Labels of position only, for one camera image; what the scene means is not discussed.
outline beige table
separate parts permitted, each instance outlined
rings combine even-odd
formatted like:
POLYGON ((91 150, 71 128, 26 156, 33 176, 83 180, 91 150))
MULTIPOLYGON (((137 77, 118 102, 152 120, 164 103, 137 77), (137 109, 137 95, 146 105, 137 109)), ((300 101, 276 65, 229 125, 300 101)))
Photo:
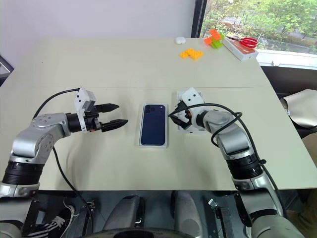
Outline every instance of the beige table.
MULTIPOLYGON (((238 61, 226 48, 202 40, 176 45, 172 39, 49 40, 40 44, 0 88, 0 175, 15 135, 28 126, 50 95, 84 86, 97 103, 120 108, 100 120, 129 119, 124 127, 101 133, 74 133, 55 147, 62 167, 79 190, 234 189, 231 174, 210 135, 186 135, 168 122, 167 149, 137 146, 143 103, 168 103, 188 87, 206 102, 243 112, 262 159, 279 188, 317 187, 317 169, 255 60, 238 61), (181 59, 186 48, 204 51, 181 59)), ((53 99, 43 113, 74 112, 75 93, 53 99)), ((51 154, 40 189, 67 190, 51 154)))

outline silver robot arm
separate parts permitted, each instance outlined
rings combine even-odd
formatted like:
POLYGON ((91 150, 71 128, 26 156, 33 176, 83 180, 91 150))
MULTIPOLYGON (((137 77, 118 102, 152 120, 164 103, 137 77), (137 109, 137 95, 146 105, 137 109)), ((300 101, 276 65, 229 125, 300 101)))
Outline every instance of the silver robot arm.
MULTIPOLYGON (((187 109, 185 111, 186 118, 189 119, 187 122, 172 115, 188 106, 203 103, 199 93, 194 88, 190 88, 182 95, 178 107, 170 117, 183 129, 193 125, 196 128, 203 127, 211 134, 217 133, 235 119, 235 116, 229 112, 210 111, 206 107, 187 109)), ((261 168, 246 132, 233 123, 217 133, 215 139, 238 190, 235 201, 240 218, 247 227, 252 227, 252 238, 303 237, 283 217, 282 205, 269 177, 261 168)))
POLYGON ((37 116, 15 138, 3 180, 0 182, 1 238, 21 237, 21 231, 34 224, 38 203, 33 196, 39 189, 42 169, 59 139, 78 131, 105 132, 128 122, 123 119, 108 123, 98 121, 99 113, 110 112, 119 106, 94 105, 95 101, 92 92, 80 88, 75 99, 77 113, 37 116))

